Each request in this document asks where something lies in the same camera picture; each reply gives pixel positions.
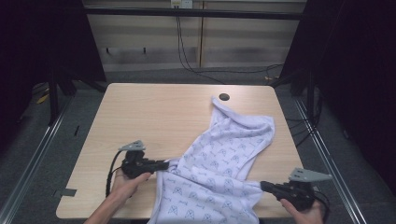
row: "white towel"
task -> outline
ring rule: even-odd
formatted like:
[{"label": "white towel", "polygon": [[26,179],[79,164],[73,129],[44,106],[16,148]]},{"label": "white towel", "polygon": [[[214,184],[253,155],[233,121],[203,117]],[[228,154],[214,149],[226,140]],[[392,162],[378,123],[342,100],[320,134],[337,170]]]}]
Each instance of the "white towel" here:
[{"label": "white towel", "polygon": [[255,157],[271,144],[274,121],[243,116],[212,97],[207,131],[181,158],[157,172],[152,223],[259,223],[253,206],[262,196],[260,183],[246,181]]}]

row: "gray floor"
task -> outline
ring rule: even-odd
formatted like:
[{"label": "gray floor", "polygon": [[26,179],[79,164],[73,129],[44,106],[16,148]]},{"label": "gray floor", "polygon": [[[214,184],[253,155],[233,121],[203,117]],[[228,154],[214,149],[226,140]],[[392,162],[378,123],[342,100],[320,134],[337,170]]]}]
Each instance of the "gray floor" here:
[{"label": "gray floor", "polygon": [[[211,68],[208,70],[257,71],[262,67]],[[265,85],[279,74],[280,68],[253,74],[230,72],[207,73],[225,84]],[[194,74],[185,69],[165,69],[157,71],[108,72],[108,82],[149,82],[149,83],[200,83],[219,84],[218,81]],[[56,217],[56,207],[60,201],[53,197],[56,189],[64,189],[73,170],[78,154],[83,146],[103,94],[77,83],[78,92],[64,113],[64,119],[50,143],[44,159],[23,195],[21,204],[12,223],[82,223],[82,220],[62,220]],[[21,121],[21,130],[9,146],[7,154],[0,160],[0,205],[3,207],[10,193],[15,189],[24,168],[33,157],[41,137],[48,129],[49,102],[41,105],[36,98],[26,110]],[[276,95],[287,119],[300,119],[295,98],[290,96],[289,86],[276,88]],[[300,121],[288,121],[295,143],[307,134]],[[353,141],[345,138],[343,127],[324,104],[318,130],[332,153],[347,186],[356,198],[367,223],[395,223],[396,200],[381,178],[363,159]],[[319,156],[315,144],[307,138],[298,147],[304,168],[327,173],[327,168]],[[318,183],[320,190],[331,199],[332,212],[328,223],[353,223],[344,206],[343,199],[332,181]],[[130,223],[129,220],[113,220],[112,223]],[[263,219],[262,223],[293,223],[290,218]]]}]

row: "black backdrop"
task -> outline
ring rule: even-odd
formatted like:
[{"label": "black backdrop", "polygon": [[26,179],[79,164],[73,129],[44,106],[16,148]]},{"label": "black backdrop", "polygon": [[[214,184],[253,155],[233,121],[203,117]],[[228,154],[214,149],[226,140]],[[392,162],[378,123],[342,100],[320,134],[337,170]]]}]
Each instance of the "black backdrop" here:
[{"label": "black backdrop", "polygon": [[301,93],[308,72],[364,158],[396,195],[396,5],[394,1],[307,1],[281,77]]},{"label": "black backdrop", "polygon": [[64,80],[60,67],[87,80],[105,74],[85,15],[54,14],[43,7],[82,7],[79,0],[3,0],[0,4],[0,139],[3,149],[17,131],[36,83],[50,71]]}]

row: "small round hole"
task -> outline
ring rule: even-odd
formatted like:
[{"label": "small round hole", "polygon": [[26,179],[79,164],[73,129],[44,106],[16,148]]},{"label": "small round hole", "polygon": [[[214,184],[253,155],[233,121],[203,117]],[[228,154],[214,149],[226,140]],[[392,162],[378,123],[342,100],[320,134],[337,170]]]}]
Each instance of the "small round hole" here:
[{"label": "small round hole", "polygon": [[227,94],[227,93],[222,93],[222,94],[219,95],[219,98],[222,101],[228,101],[228,100],[230,100],[230,95]]}]

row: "black metal rail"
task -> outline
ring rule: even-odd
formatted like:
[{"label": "black metal rail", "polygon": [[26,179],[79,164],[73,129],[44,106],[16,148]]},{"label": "black metal rail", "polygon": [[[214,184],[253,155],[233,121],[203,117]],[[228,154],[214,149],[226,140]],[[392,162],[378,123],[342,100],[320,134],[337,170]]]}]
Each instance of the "black metal rail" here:
[{"label": "black metal rail", "polygon": [[234,11],[186,8],[142,8],[142,7],[42,7],[40,12],[47,13],[83,13],[91,15],[129,15],[129,16],[165,16],[165,17],[204,17],[204,18],[238,18],[262,20],[299,21],[308,17],[303,13]]}]

